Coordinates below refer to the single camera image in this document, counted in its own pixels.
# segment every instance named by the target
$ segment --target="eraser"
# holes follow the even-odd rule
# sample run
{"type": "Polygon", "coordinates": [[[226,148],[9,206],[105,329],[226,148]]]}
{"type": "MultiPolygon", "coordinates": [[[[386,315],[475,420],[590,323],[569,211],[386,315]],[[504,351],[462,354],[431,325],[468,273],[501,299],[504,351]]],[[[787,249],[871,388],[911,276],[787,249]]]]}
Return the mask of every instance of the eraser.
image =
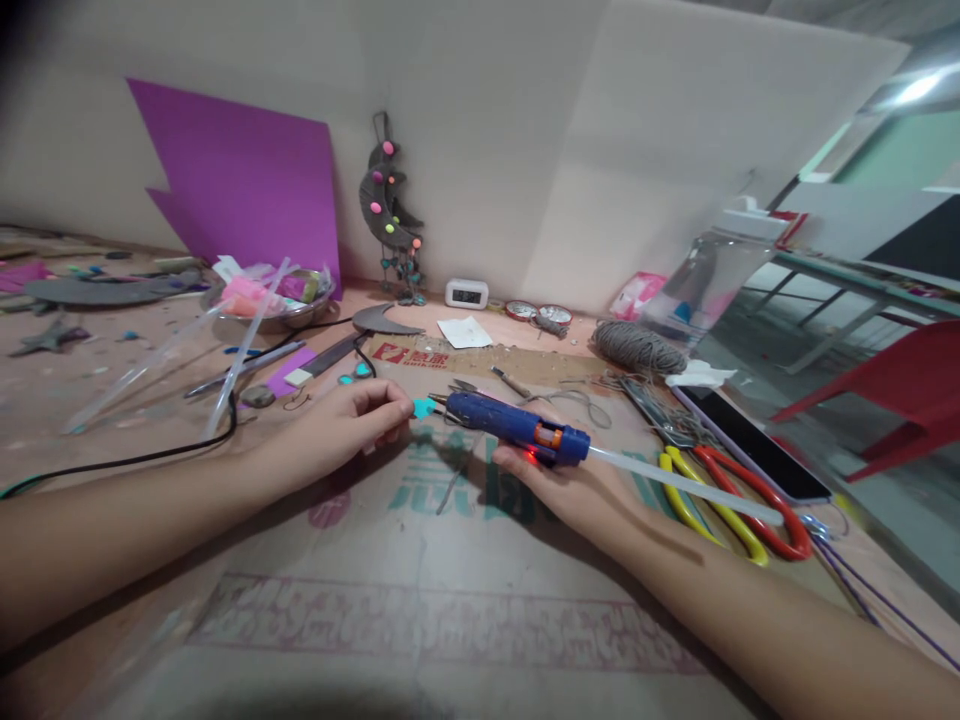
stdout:
{"type": "Polygon", "coordinates": [[[310,380],[313,380],[313,375],[308,373],[306,370],[297,368],[283,379],[294,387],[303,387],[310,380]]]}

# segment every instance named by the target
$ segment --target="clear plastic rod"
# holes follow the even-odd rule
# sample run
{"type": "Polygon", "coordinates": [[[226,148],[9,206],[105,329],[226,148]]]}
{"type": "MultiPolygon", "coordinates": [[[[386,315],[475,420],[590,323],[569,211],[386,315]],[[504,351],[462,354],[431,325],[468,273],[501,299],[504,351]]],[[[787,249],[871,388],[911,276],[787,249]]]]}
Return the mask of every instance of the clear plastic rod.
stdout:
{"type": "Polygon", "coordinates": [[[86,424],[96,417],[107,405],[116,400],[124,390],[130,387],[130,385],[137,380],[137,378],[143,375],[150,368],[163,365],[163,363],[167,360],[167,355],[170,354],[170,352],[177,345],[183,344],[200,332],[200,330],[213,322],[213,320],[215,320],[219,315],[222,307],[223,303],[215,305],[185,328],[180,330],[180,332],[174,332],[173,335],[167,338],[167,341],[163,343],[163,345],[147,355],[143,361],[137,365],[137,367],[127,371],[123,377],[117,380],[110,387],[110,389],[107,390],[107,392],[70,418],[67,424],[64,425],[60,430],[60,433],[62,435],[69,435],[70,433],[83,432],[86,424]]]}
{"type": "Polygon", "coordinates": [[[201,441],[206,442],[207,440],[212,440],[214,435],[217,433],[217,425],[220,424],[220,418],[223,417],[224,411],[227,409],[227,401],[230,397],[230,393],[233,392],[233,386],[237,383],[237,376],[240,374],[240,368],[243,366],[244,360],[247,358],[247,350],[250,349],[250,346],[253,344],[253,339],[257,335],[257,330],[260,329],[260,323],[263,320],[263,316],[267,314],[267,306],[270,304],[270,299],[274,297],[277,292],[277,288],[280,286],[280,280],[283,279],[283,276],[289,272],[296,270],[298,266],[290,267],[290,258],[284,258],[283,262],[280,263],[280,269],[277,270],[277,274],[274,276],[273,280],[270,282],[270,287],[268,292],[260,300],[260,304],[257,306],[257,313],[253,316],[253,320],[250,322],[250,327],[247,328],[247,334],[243,336],[243,342],[240,343],[240,349],[237,351],[236,359],[233,361],[233,365],[230,366],[230,371],[227,373],[226,379],[223,381],[223,387],[220,389],[220,395],[217,396],[217,404],[213,408],[213,412],[210,413],[210,418],[207,420],[207,426],[203,430],[203,435],[201,436],[201,441]]]}
{"type": "Polygon", "coordinates": [[[757,520],[762,520],[763,522],[771,525],[783,525],[783,515],[773,508],[769,508],[766,505],[761,505],[760,503],[755,503],[752,500],[747,500],[746,498],[738,497],[733,493],[725,492],[724,490],[715,488],[712,485],[701,485],[700,483],[694,482],[693,480],[685,478],[682,475],[667,472],[666,470],[662,470],[654,465],[651,465],[650,463],[645,463],[642,460],[635,460],[627,457],[626,455],[610,452],[609,450],[603,450],[601,448],[593,447],[592,445],[590,446],[590,455],[598,460],[603,460],[606,463],[623,468],[624,470],[635,472],[637,475],[642,475],[645,478],[656,480],[657,482],[665,485],[672,485],[673,487],[677,488],[677,490],[683,490],[686,493],[696,495],[697,497],[701,497],[709,502],[722,505],[723,507],[728,507],[734,512],[755,517],[757,520]]]}

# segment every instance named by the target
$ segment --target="power cord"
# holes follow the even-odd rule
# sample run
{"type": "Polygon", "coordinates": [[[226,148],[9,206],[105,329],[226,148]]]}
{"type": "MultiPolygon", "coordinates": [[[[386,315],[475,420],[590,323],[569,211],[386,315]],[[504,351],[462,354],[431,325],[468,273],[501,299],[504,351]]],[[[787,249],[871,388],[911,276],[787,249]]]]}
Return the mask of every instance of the power cord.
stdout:
{"type": "Polygon", "coordinates": [[[212,447],[218,443],[222,443],[226,440],[229,440],[233,437],[233,434],[237,431],[237,399],[235,393],[230,393],[229,397],[230,402],[230,427],[227,428],[226,432],[222,435],[218,435],[215,438],[209,440],[204,440],[203,442],[191,443],[190,445],[181,445],[180,447],[172,448],[170,450],[160,450],[159,452],[150,453],[149,455],[138,455],[132,458],[126,458],[125,460],[112,460],[105,463],[95,463],[93,465],[80,465],[78,467],[67,468],[66,470],[55,470],[52,473],[44,473],[43,475],[34,475],[32,478],[27,478],[22,482],[18,482],[16,485],[7,488],[0,493],[0,500],[9,500],[12,497],[16,497],[23,492],[26,492],[32,487],[39,485],[42,482],[47,480],[52,480],[55,477],[60,477],[61,475],[73,475],[78,472],[88,472],[90,470],[108,470],[115,467],[123,467],[124,465],[136,465],[137,463],[149,462],[150,460],[159,460],[165,457],[171,457],[172,455],[180,455],[185,452],[192,452],[193,450],[203,450],[204,448],[212,447]]]}
{"type": "MultiPolygon", "coordinates": [[[[335,320],[334,322],[317,323],[315,325],[305,325],[304,327],[297,328],[293,332],[289,333],[283,340],[273,345],[272,347],[267,348],[266,350],[264,350],[264,352],[265,353],[271,352],[273,350],[276,350],[277,348],[283,347],[284,345],[292,341],[294,338],[296,338],[298,335],[300,335],[300,333],[306,332],[307,330],[315,330],[317,328],[326,328],[326,327],[333,327],[334,325],[342,325],[344,323],[350,322],[351,320],[353,320],[352,315],[342,320],[335,320]]],[[[370,362],[370,359],[366,355],[364,355],[363,351],[360,349],[360,342],[364,339],[364,337],[365,335],[361,335],[356,340],[354,340],[353,349],[356,351],[357,355],[359,355],[361,359],[367,364],[367,367],[370,368],[370,372],[372,376],[376,377],[377,376],[376,368],[373,366],[373,363],[370,362]]],[[[253,360],[255,357],[257,356],[251,355],[250,357],[246,358],[244,362],[249,362],[250,360],[253,360]]],[[[182,455],[183,453],[193,452],[194,450],[203,450],[205,448],[218,445],[222,442],[226,442],[231,437],[233,437],[233,434],[237,431],[236,394],[230,393],[230,397],[228,398],[228,401],[229,401],[229,407],[230,407],[230,427],[228,427],[227,430],[222,435],[218,435],[217,437],[211,438],[210,440],[204,440],[198,443],[191,443],[190,445],[181,445],[180,447],[171,448],[170,450],[160,450],[159,452],[149,453],[147,455],[137,455],[136,457],[126,458],[124,460],[112,460],[110,462],[105,462],[105,463],[95,463],[93,465],[80,465],[77,467],[66,468],[65,470],[56,470],[54,472],[44,473],[43,475],[34,475],[31,478],[27,478],[26,480],[18,482],[16,485],[12,485],[11,487],[7,488],[2,493],[0,493],[0,501],[9,500],[10,498],[16,497],[17,495],[20,495],[26,492],[27,490],[30,490],[31,488],[36,487],[42,482],[46,482],[47,480],[52,480],[55,477],[61,477],[62,475],[73,475],[75,473],[89,472],[92,470],[109,470],[110,468],[123,467],[125,465],[137,465],[139,463],[150,462],[151,460],[160,460],[161,458],[171,457],[173,455],[182,455]]]]}

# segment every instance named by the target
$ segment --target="digital alarm clock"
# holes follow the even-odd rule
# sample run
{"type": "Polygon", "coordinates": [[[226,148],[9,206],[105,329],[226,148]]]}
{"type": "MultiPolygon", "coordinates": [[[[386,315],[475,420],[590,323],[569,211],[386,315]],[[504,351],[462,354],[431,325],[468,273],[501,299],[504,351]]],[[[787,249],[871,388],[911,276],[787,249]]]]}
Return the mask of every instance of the digital alarm clock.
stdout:
{"type": "Polygon", "coordinates": [[[480,280],[453,278],[447,283],[444,300],[450,307],[465,307],[470,310],[483,310],[487,307],[490,288],[480,280]]]}

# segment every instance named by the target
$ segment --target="person's left hand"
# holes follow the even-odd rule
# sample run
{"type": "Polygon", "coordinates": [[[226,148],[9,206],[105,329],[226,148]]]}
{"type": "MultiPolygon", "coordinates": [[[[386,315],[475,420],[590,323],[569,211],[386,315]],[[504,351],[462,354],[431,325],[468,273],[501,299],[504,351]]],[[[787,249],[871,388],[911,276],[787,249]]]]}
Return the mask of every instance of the person's left hand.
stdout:
{"type": "Polygon", "coordinates": [[[287,494],[329,475],[371,443],[395,442],[413,415],[413,401],[392,380],[340,385],[310,412],[255,452],[274,467],[287,494]]]}

